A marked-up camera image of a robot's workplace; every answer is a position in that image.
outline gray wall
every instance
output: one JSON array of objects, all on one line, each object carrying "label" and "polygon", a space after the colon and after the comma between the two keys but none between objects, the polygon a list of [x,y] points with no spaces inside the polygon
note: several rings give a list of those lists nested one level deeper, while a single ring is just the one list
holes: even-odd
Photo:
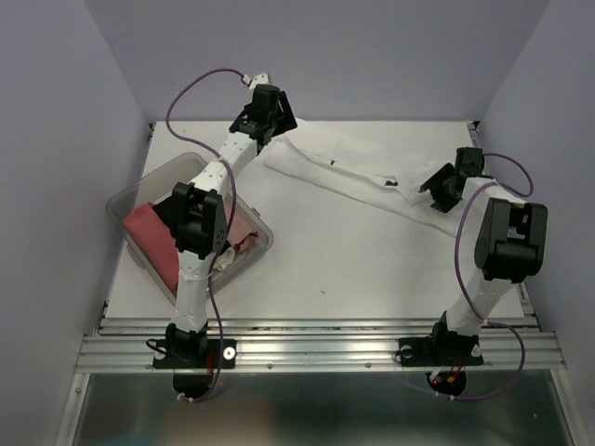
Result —
[{"label": "gray wall", "polygon": [[[303,118],[479,119],[547,2],[86,0],[151,120],[226,65],[268,70]],[[176,117],[233,117],[232,82],[209,80]]]},{"label": "gray wall", "polygon": [[[552,0],[480,126],[483,145],[533,173],[549,208],[546,260],[529,281],[540,321],[558,333],[595,439],[595,3]],[[495,173],[520,184],[514,167]]]},{"label": "gray wall", "polygon": [[0,2],[0,442],[53,444],[146,124],[80,0]]}]

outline folded clothing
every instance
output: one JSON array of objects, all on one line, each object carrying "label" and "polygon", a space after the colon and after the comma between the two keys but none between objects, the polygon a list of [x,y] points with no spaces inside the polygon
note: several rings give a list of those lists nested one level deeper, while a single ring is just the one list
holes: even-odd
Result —
[{"label": "folded clothing", "polygon": [[[229,218],[231,204],[225,203],[226,216]],[[168,203],[163,200],[153,206],[146,203],[132,211],[122,223],[142,253],[151,261],[155,270],[172,293],[178,289],[179,261],[176,241],[169,232],[167,222]],[[233,261],[235,252],[248,249],[258,237],[258,231],[237,212],[228,234],[228,243],[223,248],[216,264],[223,271]]]},{"label": "folded clothing", "polygon": [[442,164],[302,120],[297,129],[272,142],[264,164],[452,236],[462,215],[462,206],[443,214],[430,207],[428,192],[419,193]]}]

